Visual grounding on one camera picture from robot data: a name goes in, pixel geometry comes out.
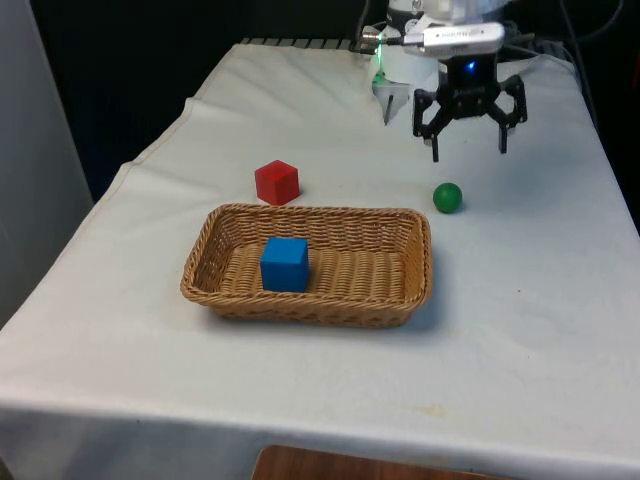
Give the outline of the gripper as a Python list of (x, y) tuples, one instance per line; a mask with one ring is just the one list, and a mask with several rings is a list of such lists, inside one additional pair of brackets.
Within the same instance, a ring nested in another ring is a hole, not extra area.
[[(433, 161), (439, 161), (438, 136), (455, 117), (458, 93), (489, 97), (486, 113), (499, 126), (499, 152), (505, 154), (509, 131), (527, 121), (526, 92), (522, 78), (512, 75), (498, 82), (496, 53), (453, 56), (438, 61), (438, 89), (435, 92), (416, 89), (413, 94), (413, 135), (421, 137), (431, 146)], [(496, 103), (501, 93), (513, 99), (513, 108), (509, 113)], [(433, 118), (425, 123), (424, 114), (434, 103), (439, 108)]]

